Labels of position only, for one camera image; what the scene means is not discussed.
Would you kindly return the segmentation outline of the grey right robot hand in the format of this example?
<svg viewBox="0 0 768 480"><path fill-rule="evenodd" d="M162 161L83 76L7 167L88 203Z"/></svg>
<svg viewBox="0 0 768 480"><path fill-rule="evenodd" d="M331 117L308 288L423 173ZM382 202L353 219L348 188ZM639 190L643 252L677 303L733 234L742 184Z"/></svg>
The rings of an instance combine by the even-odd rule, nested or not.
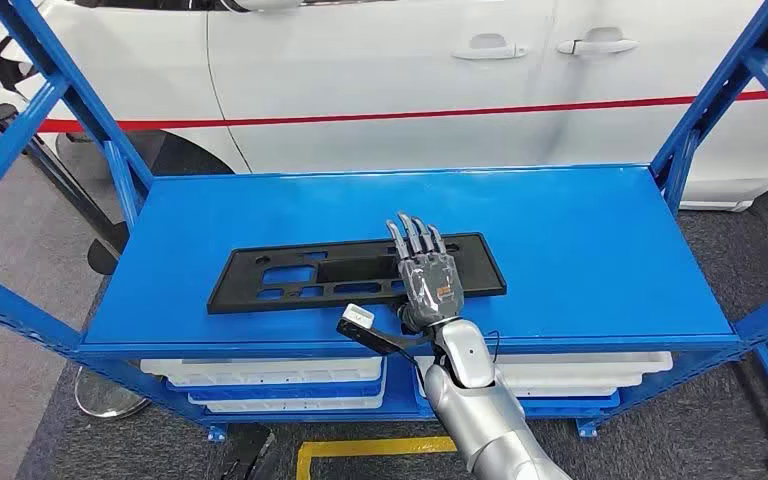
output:
<svg viewBox="0 0 768 480"><path fill-rule="evenodd" d="M399 309L405 329L420 333L440 322L459 317L464 290L455 259L433 225L402 211L400 220L386 222L398 257L397 269L407 295Z"/></svg>

